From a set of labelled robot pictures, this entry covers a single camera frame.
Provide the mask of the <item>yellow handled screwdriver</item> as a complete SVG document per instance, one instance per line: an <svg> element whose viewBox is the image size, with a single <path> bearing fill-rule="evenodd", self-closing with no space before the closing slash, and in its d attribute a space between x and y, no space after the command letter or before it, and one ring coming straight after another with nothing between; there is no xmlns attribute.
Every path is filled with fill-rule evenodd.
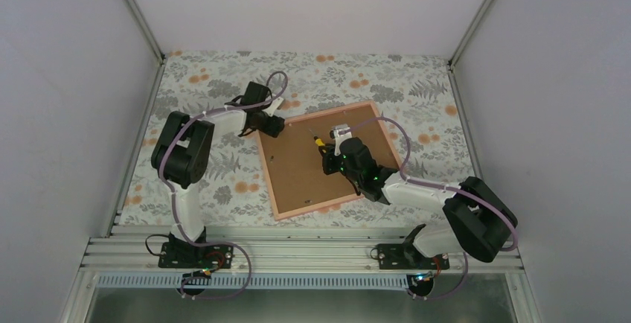
<svg viewBox="0 0 631 323"><path fill-rule="evenodd" d="M314 140L316 146L318 147L318 150L320 152L325 153L326 152L326 149L325 149L326 144L322 141L322 139L318 135L316 135L316 133L312 129L309 129L309 131L310 131L311 135L313 136L313 140Z"/></svg>

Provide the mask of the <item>pink wooden photo frame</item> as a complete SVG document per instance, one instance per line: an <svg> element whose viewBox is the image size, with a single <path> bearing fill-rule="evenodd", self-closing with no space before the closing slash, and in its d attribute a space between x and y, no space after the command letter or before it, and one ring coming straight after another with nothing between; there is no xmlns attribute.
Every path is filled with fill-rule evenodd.
<svg viewBox="0 0 631 323"><path fill-rule="evenodd" d="M329 132L347 124L378 164L399 167L402 160L392 142L387 124L372 101L352 103L286 119L281 134L270 137L256 132L263 175L275 220L284 220L359 199L351 184L339 173L326 175L315 137L332 143Z"/></svg>

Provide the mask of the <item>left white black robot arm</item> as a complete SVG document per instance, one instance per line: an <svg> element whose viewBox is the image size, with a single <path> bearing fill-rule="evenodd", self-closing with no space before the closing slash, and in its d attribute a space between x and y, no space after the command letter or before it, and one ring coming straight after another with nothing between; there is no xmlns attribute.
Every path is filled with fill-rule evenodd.
<svg viewBox="0 0 631 323"><path fill-rule="evenodd" d="M275 111L283 101L282 94L274 94L269 86L250 82L244 94L221 107L197 116L180 111L168 115L151 156L152 167L169 190L174 219L162 258L189 267L205 261L208 249L198 183L208 169L213 140L252 132L278 137L284 119Z"/></svg>

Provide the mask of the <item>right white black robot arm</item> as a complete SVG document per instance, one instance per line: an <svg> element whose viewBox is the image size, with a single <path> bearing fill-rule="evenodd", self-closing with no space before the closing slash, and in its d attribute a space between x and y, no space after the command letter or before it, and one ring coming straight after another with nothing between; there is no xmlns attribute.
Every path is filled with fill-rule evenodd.
<svg viewBox="0 0 631 323"><path fill-rule="evenodd" d="M403 177L400 170L377 164L357 137L326 144L314 139L325 174L339 173L357 195L383 205L417 207L443 217L441 225L417 225L401 247L405 263L420 269L431 258L464 252L484 263L516 239L518 220L481 179L470 176L457 185Z"/></svg>

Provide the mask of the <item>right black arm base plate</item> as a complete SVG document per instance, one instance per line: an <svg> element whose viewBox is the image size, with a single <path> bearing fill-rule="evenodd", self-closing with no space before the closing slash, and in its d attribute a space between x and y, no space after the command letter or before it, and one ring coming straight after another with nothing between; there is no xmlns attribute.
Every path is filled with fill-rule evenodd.
<svg viewBox="0 0 631 323"><path fill-rule="evenodd" d="M402 243L381 243L374 247L371 254L375 252L373 259L376 259L380 269L385 270L431 270L449 269L449 257L447 255L436 255L426 257L419 253L413 246Z"/></svg>

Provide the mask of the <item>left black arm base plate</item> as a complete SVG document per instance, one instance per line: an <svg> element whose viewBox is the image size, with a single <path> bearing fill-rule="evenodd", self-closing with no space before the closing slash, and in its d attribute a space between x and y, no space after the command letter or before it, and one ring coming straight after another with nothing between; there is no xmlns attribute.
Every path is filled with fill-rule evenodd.
<svg viewBox="0 0 631 323"><path fill-rule="evenodd" d="M167 269L230 269L233 256L234 247L230 245L196 247L187 243L166 242L161 248L158 267Z"/></svg>

